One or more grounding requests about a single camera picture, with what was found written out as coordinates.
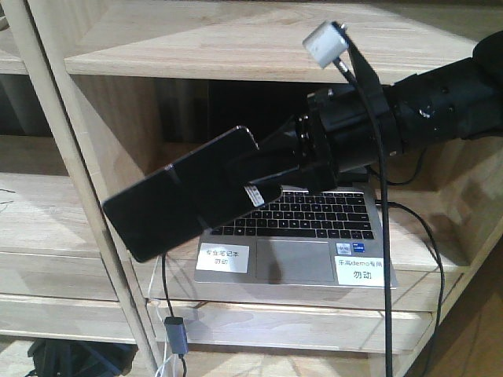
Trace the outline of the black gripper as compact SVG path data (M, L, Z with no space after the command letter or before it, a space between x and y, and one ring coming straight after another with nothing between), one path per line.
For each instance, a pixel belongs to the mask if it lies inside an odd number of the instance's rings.
M305 112L260 141L258 151L231 158L227 174L241 186L292 184L314 193L367 183L366 167L378 161L379 148L402 150L386 101L377 105L376 120L381 142L355 89L321 88L307 95Z

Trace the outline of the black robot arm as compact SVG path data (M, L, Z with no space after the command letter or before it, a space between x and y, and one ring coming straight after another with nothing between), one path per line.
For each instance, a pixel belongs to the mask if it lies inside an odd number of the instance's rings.
M257 151L228 164L236 183L328 191L341 173L375 163L379 150L401 155L453 139L501 136L501 32L480 41L468 58L390 86L379 84L358 51L351 56L360 88L311 93L307 115L289 119Z

